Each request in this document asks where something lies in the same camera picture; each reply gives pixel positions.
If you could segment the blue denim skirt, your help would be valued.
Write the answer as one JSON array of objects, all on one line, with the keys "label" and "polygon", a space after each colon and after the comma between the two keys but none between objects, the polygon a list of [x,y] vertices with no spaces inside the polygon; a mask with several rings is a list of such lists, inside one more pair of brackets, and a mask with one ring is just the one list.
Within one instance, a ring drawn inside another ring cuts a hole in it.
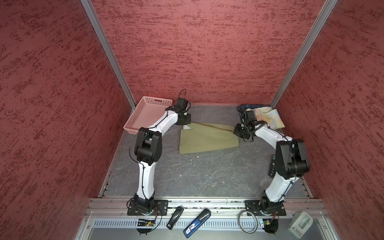
[{"label": "blue denim skirt", "polygon": [[237,106],[237,111],[239,113],[243,113],[244,111],[246,111],[247,109],[257,109],[257,108],[262,108],[262,107],[267,107],[268,105],[247,105],[247,104],[244,104],[244,105],[239,105]]}]

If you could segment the olive green garment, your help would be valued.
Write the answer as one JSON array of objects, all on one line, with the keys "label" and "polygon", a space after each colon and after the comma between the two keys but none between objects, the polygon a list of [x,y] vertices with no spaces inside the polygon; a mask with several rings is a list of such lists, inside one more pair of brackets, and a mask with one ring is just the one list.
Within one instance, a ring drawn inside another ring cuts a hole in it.
[{"label": "olive green garment", "polygon": [[237,148],[235,127],[214,123],[191,123],[181,130],[180,154],[192,154]]}]

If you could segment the pastel floral skirt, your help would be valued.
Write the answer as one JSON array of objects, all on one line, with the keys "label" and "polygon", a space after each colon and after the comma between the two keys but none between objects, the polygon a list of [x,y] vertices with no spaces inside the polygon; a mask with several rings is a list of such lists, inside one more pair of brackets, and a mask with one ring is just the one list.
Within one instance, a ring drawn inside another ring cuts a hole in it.
[{"label": "pastel floral skirt", "polygon": [[272,129],[278,130],[285,127],[277,109],[273,109],[271,107],[261,107],[253,109],[253,112],[258,121],[267,122],[268,126]]}]

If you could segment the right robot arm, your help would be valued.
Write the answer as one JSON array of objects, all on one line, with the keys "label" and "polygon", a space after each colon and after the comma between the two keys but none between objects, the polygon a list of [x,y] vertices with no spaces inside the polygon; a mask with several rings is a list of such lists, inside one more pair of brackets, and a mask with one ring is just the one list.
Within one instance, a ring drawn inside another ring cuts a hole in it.
[{"label": "right robot arm", "polygon": [[258,206],[263,215],[270,216],[283,207],[285,197],[294,183],[309,172],[306,145],[301,139],[287,137],[266,126],[264,121],[250,125],[237,124],[234,134],[244,140],[256,136],[275,149],[269,172],[273,180],[266,188]]}]

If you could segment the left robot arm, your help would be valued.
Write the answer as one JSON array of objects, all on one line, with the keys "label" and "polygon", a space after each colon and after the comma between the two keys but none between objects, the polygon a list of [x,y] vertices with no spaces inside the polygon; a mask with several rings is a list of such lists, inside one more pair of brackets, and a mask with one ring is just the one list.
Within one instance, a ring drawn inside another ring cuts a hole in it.
[{"label": "left robot arm", "polygon": [[170,107],[149,127],[141,127],[136,134],[134,147],[135,158],[139,165],[139,186],[133,197],[133,208],[143,215],[151,215],[156,211],[154,175],[156,164],[163,151],[163,135],[173,125],[188,125],[191,115],[186,111],[174,111]]}]

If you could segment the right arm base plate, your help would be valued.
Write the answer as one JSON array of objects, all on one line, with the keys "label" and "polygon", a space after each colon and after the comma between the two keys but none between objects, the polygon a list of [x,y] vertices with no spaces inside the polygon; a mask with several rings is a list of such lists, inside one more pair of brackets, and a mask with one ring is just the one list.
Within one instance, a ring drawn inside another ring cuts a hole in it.
[{"label": "right arm base plate", "polygon": [[263,213],[260,206],[260,200],[245,200],[245,209],[254,213],[255,216],[266,216],[266,217],[285,217],[287,215],[283,204],[278,204],[274,210],[267,210]]}]

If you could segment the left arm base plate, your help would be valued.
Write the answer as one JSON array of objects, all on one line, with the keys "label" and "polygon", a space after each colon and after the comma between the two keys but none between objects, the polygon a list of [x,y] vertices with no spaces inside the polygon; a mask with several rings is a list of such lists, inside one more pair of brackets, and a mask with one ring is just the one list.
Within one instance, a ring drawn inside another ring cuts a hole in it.
[{"label": "left arm base plate", "polygon": [[155,200],[153,207],[145,210],[139,206],[134,200],[128,202],[127,215],[128,216],[165,216],[168,211],[168,200]]}]

